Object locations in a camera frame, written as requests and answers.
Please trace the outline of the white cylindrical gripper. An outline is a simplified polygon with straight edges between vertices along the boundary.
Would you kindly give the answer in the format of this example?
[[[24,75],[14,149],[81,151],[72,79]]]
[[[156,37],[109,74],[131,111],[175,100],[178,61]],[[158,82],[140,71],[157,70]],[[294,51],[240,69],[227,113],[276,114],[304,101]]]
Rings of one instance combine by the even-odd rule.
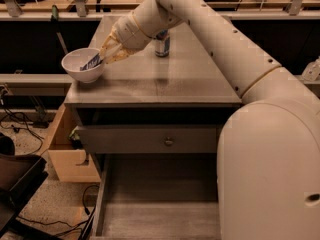
[[[147,16],[127,14],[116,21],[102,44],[99,55],[106,64],[124,60],[143,50],[151,41],[154,24]]]

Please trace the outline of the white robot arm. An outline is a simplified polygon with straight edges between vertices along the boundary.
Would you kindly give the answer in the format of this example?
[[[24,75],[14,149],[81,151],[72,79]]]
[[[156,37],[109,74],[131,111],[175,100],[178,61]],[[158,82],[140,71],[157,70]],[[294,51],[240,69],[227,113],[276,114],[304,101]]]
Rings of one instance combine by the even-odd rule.
[[[243,105],[217,150],[222,240],[320,240],[320,100],[203,0],[145,0],[119,19],[106,62],[185,22]]]

